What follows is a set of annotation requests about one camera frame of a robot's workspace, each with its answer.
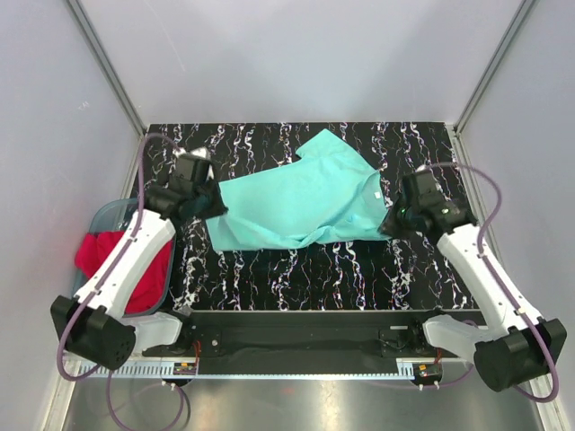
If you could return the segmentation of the teal t shirt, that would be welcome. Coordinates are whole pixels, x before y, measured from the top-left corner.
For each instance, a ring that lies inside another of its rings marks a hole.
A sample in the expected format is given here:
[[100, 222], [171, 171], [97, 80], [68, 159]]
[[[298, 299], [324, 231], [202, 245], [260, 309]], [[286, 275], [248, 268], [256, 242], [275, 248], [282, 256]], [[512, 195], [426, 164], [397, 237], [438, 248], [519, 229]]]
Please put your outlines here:
[[296, 154], [293, 163], [221, 182], [228, 210], [206, 222], [215, 251], [387, 240], [379, 171], [328, 130]]

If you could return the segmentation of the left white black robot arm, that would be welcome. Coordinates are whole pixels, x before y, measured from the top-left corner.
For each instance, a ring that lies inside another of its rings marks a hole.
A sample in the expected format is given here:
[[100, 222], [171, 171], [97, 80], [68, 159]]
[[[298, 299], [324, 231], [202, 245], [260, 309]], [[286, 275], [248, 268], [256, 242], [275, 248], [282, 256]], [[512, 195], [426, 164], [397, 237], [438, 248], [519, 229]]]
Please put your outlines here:
[[96, 273], [72, 298], [58, 296], [50, 314], [59, 339], [57, 368], [72, 380], [63, 355], [72, 353], [117, 370], [134, 353], [165, 346], [176, 356], [193, 347], [194, 334], [181, 318], [166, 312], [127, 317], [128, 300], [161, 249], [174, 237], [175, 222], [208, 219], [226, 211], [217, 181], [207, 180], [181, 194], [163, 189], [166, 207], [155, 212], [139, 206], [127, 230]]

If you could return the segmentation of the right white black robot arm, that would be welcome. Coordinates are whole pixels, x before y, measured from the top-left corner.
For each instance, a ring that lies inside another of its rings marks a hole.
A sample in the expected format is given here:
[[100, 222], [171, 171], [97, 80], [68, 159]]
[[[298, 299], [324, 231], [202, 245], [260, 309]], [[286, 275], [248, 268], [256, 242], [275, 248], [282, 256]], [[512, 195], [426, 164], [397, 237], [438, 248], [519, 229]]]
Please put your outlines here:
[[556, 398], [556, 362], [567, 330], [559, 320], [545, 319], [519, 292], [468, 209], [444, 199], [422, 207], [399, 197], [380, 229], [394, 238], [420, 233], [432, 242], [464, 281], [485, 322], [478, 328], [446, 312], [430, 312], [408, 333], [413, 353], [427, 356], [439, 348], [459, 356], [495, 392], [550, 375], [550, 394], [532, 399], [544, 403]]

